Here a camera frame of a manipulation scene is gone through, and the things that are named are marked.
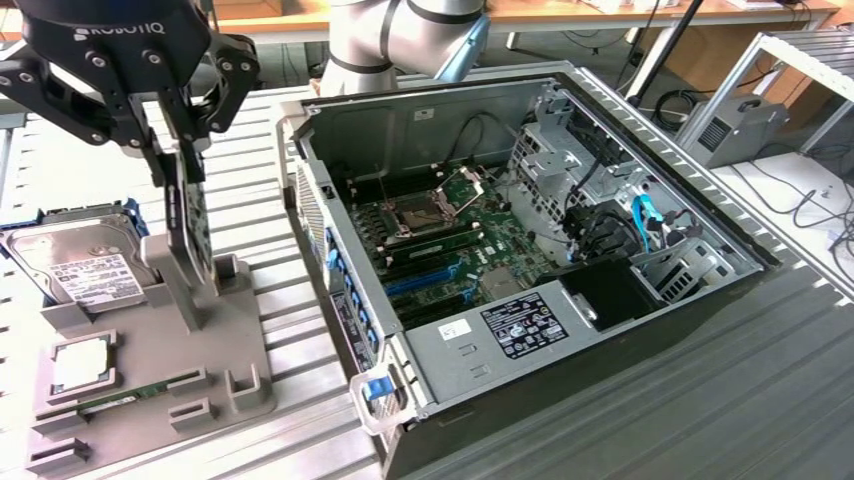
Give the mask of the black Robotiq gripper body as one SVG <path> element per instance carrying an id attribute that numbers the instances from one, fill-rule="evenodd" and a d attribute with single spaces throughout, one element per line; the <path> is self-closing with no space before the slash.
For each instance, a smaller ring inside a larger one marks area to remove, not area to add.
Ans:
<path id="1" fill-rule="evenodd" d="M 92 86 L 111 70 L 130 93 L 156 91 L 158 72 L 183 87 L 211 45 L 191 1 L 20 1 L 18 8 L 30 47 Z"/>

